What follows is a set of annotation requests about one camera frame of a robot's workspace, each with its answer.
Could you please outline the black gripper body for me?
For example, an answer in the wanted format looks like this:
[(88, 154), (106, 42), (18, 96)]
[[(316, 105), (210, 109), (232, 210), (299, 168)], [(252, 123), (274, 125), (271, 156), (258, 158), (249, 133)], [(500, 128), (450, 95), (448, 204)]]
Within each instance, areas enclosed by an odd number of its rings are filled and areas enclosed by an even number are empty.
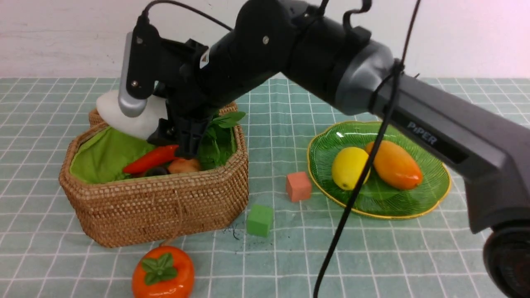
[(210, 117), (282, 70), (282, 38), (223, 37), (213, 46), (161, 41), (164, 95), (174, 114)]

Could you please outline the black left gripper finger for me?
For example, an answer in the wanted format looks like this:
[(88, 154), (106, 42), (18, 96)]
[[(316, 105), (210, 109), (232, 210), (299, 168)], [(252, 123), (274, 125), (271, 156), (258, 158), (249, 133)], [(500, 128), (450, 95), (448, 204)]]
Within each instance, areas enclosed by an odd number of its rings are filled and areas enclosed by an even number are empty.
[(191, 118), (179, 116), (176, 118), (177, 157), (193, 159), (197, 156), (201, 141), (211, 121), (212, 117)]

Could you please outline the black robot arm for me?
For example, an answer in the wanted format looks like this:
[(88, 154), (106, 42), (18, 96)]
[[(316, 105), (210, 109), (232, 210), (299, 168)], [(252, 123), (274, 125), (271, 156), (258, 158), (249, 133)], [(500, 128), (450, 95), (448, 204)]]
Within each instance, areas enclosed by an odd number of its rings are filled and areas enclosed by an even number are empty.
[(529, 296), (529, 130), (403, 74), (404, 59), (371, 40), (349, 19), (341, 23), (300, 0), (248, 0), (236, 25), (214, 46), (162, 39), (144, 22), (147, 61), (130, 95), (167, 99), (181, 153), (196, 154), (213, 113), (283, 73), (346, 115), (369, 112), (392, 124), (465, 180), (470, 230), (492, 228), (485, 242), (485, 268), (511, 298)]

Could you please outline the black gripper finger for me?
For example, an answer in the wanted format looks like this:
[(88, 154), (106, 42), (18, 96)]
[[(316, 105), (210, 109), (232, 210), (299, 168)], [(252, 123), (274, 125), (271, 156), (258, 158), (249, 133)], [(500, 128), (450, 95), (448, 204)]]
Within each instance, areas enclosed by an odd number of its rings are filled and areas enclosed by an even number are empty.
[(155, 132), (150, 134), (147, 142), (149, 144), (155, 145), (156, 147), (178, 145), (178, 140), (175, 136), (172, 122), (167, 119), (160, 118)]

